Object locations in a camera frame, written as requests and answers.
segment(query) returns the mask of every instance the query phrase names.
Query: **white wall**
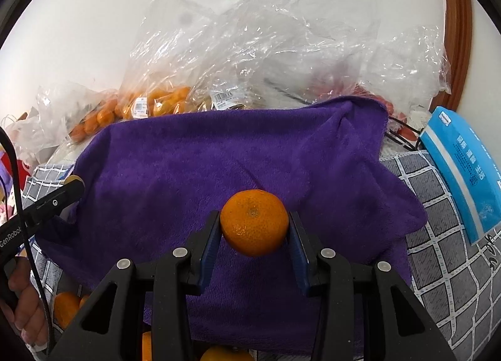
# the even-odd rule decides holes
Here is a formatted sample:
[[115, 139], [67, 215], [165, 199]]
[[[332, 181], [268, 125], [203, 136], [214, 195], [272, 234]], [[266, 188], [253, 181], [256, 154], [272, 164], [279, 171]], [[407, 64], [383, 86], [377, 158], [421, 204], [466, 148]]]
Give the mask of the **white wall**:
[[501, 35], [477, 0], [473, 0], [472, 55], [457, 112], [501, 165]]
[[[34, 0], [0, 49], [0, 119], [34, 105], [39, 85], [118, 87], [151, 0]], [[380, 38], [443, 27], [443, 0], [382, 0]]]

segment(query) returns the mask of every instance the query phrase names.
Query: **brown wood trim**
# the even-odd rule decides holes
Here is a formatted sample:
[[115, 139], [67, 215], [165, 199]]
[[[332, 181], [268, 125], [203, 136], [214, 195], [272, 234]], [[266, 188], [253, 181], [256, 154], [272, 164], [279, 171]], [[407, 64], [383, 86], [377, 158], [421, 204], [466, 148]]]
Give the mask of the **brown wood trim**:
[[469, 67], [472, 51], [472, 0], [446, 0], [445, 51], [450, 64], [448, 82], [452, 94], [440, 92], [431, 102], [430, 111], [441, 105], [456, 111]]

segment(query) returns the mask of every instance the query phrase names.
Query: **gray plaid fabric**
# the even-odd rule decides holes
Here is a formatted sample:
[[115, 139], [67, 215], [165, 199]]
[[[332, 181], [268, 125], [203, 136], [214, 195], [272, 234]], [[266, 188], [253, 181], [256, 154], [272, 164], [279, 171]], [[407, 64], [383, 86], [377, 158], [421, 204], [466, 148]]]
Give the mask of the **gray plaid fabric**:
[[[428, 152], [410, 152], [381, 161], [417, 195], [428, 212], [421, 230], [407, 236], [414, 293], [452, 347], [458, 361], [472, 361], [501, 321], [501, 228], [470, 246], [448, 187]], [[28, 179], [23, 204], [60, 186], [69, 167], [40, 167]], [[49, 302], [62, 291], [82, 295], [82, 286], [32, 248]], [[54, 325], [57, 333], [61, 330]], [[256, 361], [308, 361], [251, 351]]]

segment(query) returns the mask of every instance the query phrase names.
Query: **blue tissue package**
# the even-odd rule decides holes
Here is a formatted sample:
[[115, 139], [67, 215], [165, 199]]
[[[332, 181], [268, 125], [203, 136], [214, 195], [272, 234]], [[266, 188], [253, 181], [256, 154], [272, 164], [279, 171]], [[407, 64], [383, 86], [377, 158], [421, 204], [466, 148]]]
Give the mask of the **blue tissue package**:
[[501, 174], [475, 131], [456, 114], [437, 107], [420, 138], [447, 182], [469, 242], [501, 222]]

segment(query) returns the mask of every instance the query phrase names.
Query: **finger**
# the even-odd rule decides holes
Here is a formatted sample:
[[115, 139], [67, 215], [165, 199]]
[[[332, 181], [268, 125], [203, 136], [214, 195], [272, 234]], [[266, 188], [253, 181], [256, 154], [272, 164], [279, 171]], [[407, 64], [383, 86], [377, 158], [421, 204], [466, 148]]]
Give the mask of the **finger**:
[[21, 332], [21, 337], [26, 344], [33, 344], [37, 339], [40, 331], [45, 325], [44, 311], [40, 306], [37, 307], [33, 316], [28, 320]]
[[8, 288], [13, 291], [21, 291], [29, 285], [29, 261], [27, 258], [19, 257], [16, 268], [12, 272], [11, 277], [8, 279]]
[[34, 341], [34, 343], [40, 347], [42, 345], [47, 344], [48, 335], [49, 335], [49, 331], [47, 330], [47, 321], [45, 321], [44, 325], [42, 326], [42, 329], [38, 333], [37, 339]]
[[29, 285], [21, 292], [18, 306], [14, 312], [14, 316], [16, 317], [14, 324], [19, 330], [23, 329], [29, 319], [33, 316], [35, 310], [37, 310], [39, 301], [40, 298], [38, 296], [38, 292], [32, 285]]
[[7, 321], [9, 323], [14, 323], [14, 312], [3, 300], [0, 300], [0, 308]]

